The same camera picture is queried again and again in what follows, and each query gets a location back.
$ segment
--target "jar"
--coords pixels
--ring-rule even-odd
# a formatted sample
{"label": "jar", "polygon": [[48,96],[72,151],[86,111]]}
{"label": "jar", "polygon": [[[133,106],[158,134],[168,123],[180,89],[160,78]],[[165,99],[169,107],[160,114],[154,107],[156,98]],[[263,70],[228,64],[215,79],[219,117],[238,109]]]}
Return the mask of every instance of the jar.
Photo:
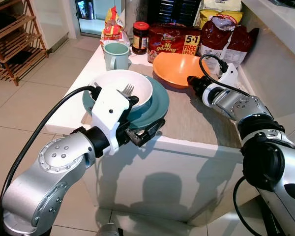
{"label": "jar", "polygon": [[137,21],[133,24],[132,51],[142,55],[147,52],[148,23]]}

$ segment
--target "snack bag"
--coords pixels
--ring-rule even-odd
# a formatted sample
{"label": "snack bag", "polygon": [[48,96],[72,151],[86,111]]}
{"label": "snack bag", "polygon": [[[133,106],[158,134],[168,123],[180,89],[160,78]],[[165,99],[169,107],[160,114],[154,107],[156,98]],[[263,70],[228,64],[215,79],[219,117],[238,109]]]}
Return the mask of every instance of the snack bag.
{"label": "snack bag", "polygon": [[130,46],[127,34],[124,31],[123,22],[117,14],[116,6],[110,8],[105,18],[105,28],[102,31],[100,44],[102,48],[108,43],[123,43]]}
{"label": "snack bag", "polygon": [[148,31],[147,60],[153,63],[161,52],[195,55],[201,31],[197,27],[153,24]]}
{"label": "snack bag", "polygon": [[[200,55],[207,53],[214,54],[221,58],[223,50],[225,51],[232,32],[230,30],[219,29],[212,21],[207,21],[202,28],[201,42],[200,42]],[[218,62],[214,58],[204,58],[210,72],[217,74]]]}
{"label": "snack bag", "polygon": [[226,63],[233,63],[237,68],[255,43],[258,33],[258,28],[254,28],[248,33],[245,26],[237,26],[233,31],[223,60]]}
{"label": "snack bag", "polygon": [[220,11],[240,11],[241,0],[203,0],[203,8]]}
{"label": "snack bag", "polygon": [[202,10],[200,11],[200,28],[202,29],[203,25],[212,19],[214,16],[219,16],[229,21],[229,24],[236,26],[242,19],[243,12],[239,11],[216,11],[216,10]]}

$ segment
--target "green mug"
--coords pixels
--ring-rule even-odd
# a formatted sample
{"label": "green mug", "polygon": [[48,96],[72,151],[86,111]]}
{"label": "green mug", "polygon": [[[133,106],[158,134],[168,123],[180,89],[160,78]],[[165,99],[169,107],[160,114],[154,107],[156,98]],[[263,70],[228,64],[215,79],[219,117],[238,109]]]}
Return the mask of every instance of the green mug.
{"label": "green mug", "polygon": [[127,70],[129,47],[122,43],[109,43],[104,46],[106,70]]}

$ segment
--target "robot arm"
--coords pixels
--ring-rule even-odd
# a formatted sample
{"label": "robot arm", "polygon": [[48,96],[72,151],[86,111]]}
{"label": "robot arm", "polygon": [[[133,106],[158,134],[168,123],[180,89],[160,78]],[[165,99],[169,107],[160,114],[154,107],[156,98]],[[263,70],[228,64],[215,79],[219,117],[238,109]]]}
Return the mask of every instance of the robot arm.
{"label": "robot arm", "polygon": [[110,88],[98,87],[97,91],[92,128],[80,127],[67,137],[50,141],[35,163],[8,187],[2,200],[4,232],[0,236],[49,235],[67,190],[96,158],[113,155],[130,140],[143,145],[165,123],[157,120],[138,136],[128,129],[127,120],[138,98]]}
{"label": "robot arm", "polygon": [[[229,64],[219,82],[234,86],[237,71]],[[243,174],[255,186],[285,235],[295,236],[295,145],[256,96],[188,78],[205,105],[236,121],[244,156]]]}

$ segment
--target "fork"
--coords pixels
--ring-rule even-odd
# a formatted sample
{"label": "fork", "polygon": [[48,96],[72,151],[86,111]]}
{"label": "fork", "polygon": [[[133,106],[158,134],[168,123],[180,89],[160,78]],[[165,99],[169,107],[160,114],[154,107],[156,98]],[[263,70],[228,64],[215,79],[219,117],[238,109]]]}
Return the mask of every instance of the fork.
{"label": "fork", "polygon": [[126,95],[127,97],[131,96],[132,91],[134,89],[134,86],[131,84],[127,84],[127,86],[124,88],[124,90],[122,91],[122,93],[124,95]]}

